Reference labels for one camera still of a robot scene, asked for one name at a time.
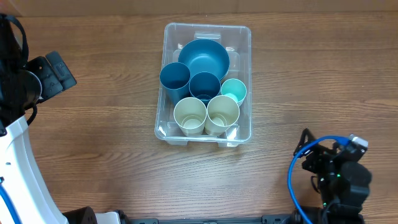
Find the plastic bin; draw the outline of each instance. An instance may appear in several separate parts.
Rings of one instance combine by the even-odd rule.
[[[189,141],[217,142],[219,147],[244,144],[252,136],[251,31],[245,26],[170,23],[164,30],[162,68],[177,62],[181,49],[196,39],[215,40],[228,51],[231,63],[227,76],[221,82],[238,78],[246,85],[248,93],[240,106],[238,122],[220,136],[204,133],[201,136],[186,137],[174,120],[174,105],[160,85],[155,135],[171,145],[180,146],[186,146]]]

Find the mint green cup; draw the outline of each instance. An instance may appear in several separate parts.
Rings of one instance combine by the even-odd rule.
[[[221,94],[232,98],[239,106],[242,105],[247,92],[244,83],[236,78],[226,80],[221,86]]]

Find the wooden table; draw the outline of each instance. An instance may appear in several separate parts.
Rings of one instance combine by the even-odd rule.
[[[363,214],[396,223],[398,12],[21,18],[30,58],[58,50],[77,86],[39,105],[35,158],[62,212],[131,218],[290,213],[287,168],[305,127],[370,142]],[[154,135],[164,27],[252,30],[253,138],[236,149]],[[320,206],[311,173],[294,173],[301,204]]]

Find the cup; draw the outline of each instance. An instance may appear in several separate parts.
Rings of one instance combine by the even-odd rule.
[[[239,106],[242,105],[246,97],[247,89],[241,80],[230,78],[221,86],[221,94],[231,97]]]
[[[180,100],[174,108],[174,120],[186,136],[201,135],[206,121],[206,106],[197,98]]]
[[[174,62],[166,65],[160,72],[160,83],[174,105],[188,97],[191,73],[186,65]]]
[[[189,91],[191,96],[198,98],[205,105],[220,93],[221,83],[218,78],[209,72],[200,72],[191,78]]]
[[[208,135],[219,136],[239,118],[238,104],[228,96],[216,96],[207,105],[205,131]]]

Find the wall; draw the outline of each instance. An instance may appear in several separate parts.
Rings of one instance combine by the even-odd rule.
[[[397,11],[397,0],[0,0],[22,16]]]

